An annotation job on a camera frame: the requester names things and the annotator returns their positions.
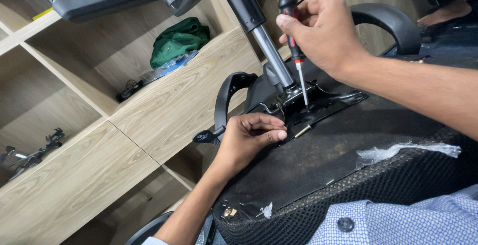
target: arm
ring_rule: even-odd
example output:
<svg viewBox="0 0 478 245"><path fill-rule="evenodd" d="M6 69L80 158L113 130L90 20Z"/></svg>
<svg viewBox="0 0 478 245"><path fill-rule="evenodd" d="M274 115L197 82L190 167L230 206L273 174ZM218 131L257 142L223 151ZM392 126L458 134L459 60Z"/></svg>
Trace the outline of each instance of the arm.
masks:
<svg viewBox="0 0 478 245"><path fill-rule="evenodd" d="M266 145L287 137L284 122L267 114L232 117L216 158L196 187L154 235L170 244L194 244L206 215L227 182Z"/></svg>
<svg viewBox="0 0 478 245"><path fill-rule="evenodd" d="M372 56L360 43L344 0L305 0L299 19L279 15L276 21L330 76L478 140L478 71ZM280 41L286 42L285 35Z"/></svg>

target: left hand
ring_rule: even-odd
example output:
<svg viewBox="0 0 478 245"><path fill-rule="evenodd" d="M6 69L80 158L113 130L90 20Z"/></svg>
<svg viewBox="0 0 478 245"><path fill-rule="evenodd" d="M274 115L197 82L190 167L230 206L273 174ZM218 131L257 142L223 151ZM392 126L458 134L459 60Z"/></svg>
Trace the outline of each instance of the left hand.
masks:
<svg viewBox="0 0 478 245"><path fill-rule="evenodd" d="M212 169L231 179L245 168L269 144L287 137L284 122L268 114L243 114L229 119Z"/></svg>

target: shirt button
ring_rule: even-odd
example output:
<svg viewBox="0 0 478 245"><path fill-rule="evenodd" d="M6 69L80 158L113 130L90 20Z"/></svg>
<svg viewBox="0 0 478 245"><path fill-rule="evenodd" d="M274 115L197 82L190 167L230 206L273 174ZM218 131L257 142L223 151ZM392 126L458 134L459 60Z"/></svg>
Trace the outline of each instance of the shirt button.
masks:
<svg viewBox="0 0 478 245"><path fill-rule="evenodd" d="M350 232L354 229L354 221L349 217L342 217L337 221L337 227L342 232Z"/></svg>

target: green cloth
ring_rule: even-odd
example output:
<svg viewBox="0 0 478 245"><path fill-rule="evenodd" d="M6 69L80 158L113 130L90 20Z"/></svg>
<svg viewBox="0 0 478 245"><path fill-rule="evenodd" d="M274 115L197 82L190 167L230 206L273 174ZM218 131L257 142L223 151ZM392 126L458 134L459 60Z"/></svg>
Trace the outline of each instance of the green cloth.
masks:
<svg viewBox="0 0 478 245"><path fill-rule="evenodd" d="M209 27L201 25L197 17L186 18L156 38L150 60L151 67L160 67L179 55L199 50L210 39Z"/></svg>

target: blue patterned shirt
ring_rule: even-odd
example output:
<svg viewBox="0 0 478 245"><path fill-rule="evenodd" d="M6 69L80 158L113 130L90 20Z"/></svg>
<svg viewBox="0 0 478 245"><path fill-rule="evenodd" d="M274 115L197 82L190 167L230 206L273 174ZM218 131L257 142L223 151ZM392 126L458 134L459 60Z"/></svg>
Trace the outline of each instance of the blue patterned shirt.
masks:
<svg viewBox="0 0 478 245"><path fill-rule="evenodd" d="M350 218L344 232L338 220ZM225 244L216 235L215 245ZM309 241L319 244L478 244L478 185L413 205L378 204L369 200L331 205ZM150 237L143 245L167 245Z"/></svg>

